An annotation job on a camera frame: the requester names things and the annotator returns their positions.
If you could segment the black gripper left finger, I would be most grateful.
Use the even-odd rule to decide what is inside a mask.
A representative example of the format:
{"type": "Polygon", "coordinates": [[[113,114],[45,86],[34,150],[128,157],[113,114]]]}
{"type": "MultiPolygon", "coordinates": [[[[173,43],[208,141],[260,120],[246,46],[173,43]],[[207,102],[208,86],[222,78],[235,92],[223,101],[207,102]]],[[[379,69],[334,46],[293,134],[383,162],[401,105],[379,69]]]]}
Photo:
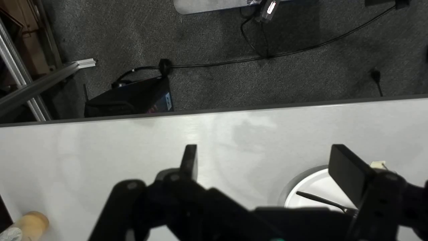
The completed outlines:
{"type": "Polygon", "coordinates": [[[187,145],[184,148],[184,153],[183,153],[183,157],[181,157],[181,162],[180,162],[180,166],[179,166],[179,170],[195,180],[196,179],[196,172],[198,172],[198,168],[196,168],[196,146],[195,145],[187,145]]]}

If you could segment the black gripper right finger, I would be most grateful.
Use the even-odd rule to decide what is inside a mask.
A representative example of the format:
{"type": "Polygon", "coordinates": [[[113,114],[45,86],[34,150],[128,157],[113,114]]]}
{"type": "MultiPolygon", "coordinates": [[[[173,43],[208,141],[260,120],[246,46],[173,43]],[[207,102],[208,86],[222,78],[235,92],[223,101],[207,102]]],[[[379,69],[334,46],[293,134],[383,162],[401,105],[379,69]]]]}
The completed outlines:
{"type": "Polygon", "coordinates": [[[331,146],[327,173],[355,208],[374,176],[373,169],[345,145],[331,146]]]}

